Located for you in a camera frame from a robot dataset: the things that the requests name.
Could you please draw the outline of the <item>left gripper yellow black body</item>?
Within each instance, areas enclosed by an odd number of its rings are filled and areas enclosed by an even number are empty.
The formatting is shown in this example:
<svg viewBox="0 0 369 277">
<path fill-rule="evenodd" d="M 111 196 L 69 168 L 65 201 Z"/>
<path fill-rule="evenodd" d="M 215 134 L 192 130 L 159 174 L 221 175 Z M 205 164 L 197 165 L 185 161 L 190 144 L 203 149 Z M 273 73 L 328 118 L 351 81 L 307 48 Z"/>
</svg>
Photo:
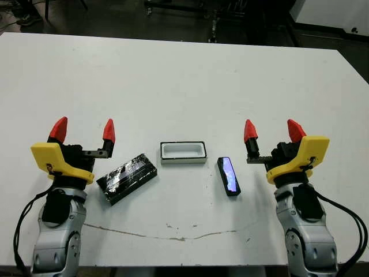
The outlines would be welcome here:
<svg viewBox="0 0 369 277">
<path fill-rule="evenodd" d="M 73 177 L 91 184 L 95 178 L 93 164 L 95 159 L 104 159 L 103 149 L 83 150 L 80 145 L 61 145 L 58 143 L 36 143 L 31 151 L 37 166 L 54 180 L 57 177 Z"/>
</svg>

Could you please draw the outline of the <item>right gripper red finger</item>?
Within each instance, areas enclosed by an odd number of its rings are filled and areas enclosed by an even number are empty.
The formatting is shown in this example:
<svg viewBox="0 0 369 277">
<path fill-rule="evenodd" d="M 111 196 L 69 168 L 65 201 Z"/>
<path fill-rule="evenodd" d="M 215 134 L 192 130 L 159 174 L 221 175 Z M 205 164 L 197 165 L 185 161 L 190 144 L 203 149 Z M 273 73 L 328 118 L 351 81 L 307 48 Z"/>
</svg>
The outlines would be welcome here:
<svg viewBox="0 0 369 277">
<path fill-rule="evenodd" d="M 254 124 L 247 119 L 244 127 L 244 143 L 247 149 L 248 157 L 259 157 L 257 138 L 258 135 Z"/>
<path fill-rule="evenodd" d="M 288 133 L 293 143 L 299 143 L 303 137 L 307 136 L 302 126 L 293 119 L 287 120 Z"/>
</svg>

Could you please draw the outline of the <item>right gripper yellow black body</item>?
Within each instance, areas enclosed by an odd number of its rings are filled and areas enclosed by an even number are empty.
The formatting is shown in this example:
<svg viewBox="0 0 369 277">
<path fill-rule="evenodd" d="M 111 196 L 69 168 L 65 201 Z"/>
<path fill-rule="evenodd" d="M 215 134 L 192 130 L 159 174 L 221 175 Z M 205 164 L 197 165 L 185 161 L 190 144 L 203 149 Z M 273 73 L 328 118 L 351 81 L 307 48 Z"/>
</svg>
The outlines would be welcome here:
<svg viewBox="0 0 369 277">
<path fill-rule="evenodd" d="M 247 141 L 247 163 L 262 164 L 270 184 L 308 182 L 312 170 L 323 162 L 329 139 L 304 136 L 298 142 L 280 142 L 270 156 L 260 156 L 255 138 Z"/>
</svg>

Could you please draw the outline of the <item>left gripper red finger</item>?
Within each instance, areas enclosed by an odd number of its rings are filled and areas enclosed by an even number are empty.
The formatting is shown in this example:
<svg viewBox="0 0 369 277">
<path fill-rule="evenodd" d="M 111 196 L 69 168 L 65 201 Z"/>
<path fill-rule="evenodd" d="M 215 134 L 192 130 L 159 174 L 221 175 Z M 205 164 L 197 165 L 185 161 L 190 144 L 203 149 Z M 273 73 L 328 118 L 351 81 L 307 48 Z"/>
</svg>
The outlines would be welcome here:
<svg viewBox="0 0 369 277">
<path fill-rule="evenodd" d="M 48 143 L 63 144 L 67 132 L 67 117 L 59 119 L 50 131 L 48 136 Z"/>
<path fill-rule="evenodd" d="M 102 150 L 106 151 L 107 157 L 111 158 L 115 145 L 115 129 L 114 122 L 110 118 L 104 128 L 103 132 L 103 147 Z"/>
</svg>

